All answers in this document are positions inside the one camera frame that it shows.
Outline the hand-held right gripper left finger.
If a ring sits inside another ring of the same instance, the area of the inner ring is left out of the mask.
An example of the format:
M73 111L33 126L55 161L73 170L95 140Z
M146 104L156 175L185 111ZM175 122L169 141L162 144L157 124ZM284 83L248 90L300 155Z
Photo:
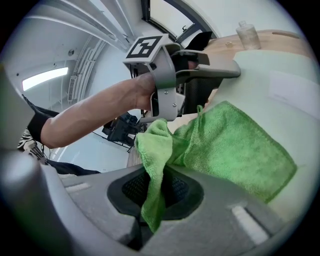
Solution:
M21 152L0 154L0 194L14 220L51 256L140 256L102 232L72 200L57 171Z

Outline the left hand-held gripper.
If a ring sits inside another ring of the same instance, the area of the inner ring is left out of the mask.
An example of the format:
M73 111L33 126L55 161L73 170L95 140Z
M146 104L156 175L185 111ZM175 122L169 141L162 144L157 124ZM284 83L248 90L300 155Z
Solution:
M138 37L123 61L132 77L150 73L155 81L156 92L150 96L151 116L142 117L141 123L157 119L174 121L183 106L185 96L177 93L177 78L237 78L239 65L233 59L209 60L207 54L196 50L180 50L177 43L168 43L167 34ZM198 63L193 69L176 72L170 54Z

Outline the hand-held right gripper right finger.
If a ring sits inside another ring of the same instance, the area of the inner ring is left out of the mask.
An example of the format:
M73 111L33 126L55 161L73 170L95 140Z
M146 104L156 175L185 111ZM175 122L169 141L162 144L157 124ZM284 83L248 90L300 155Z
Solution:
M267 204L232 183L181 166L172 171L197 181L200 205L181 220L163 220L141 249L145 256L270 256L288 230Z

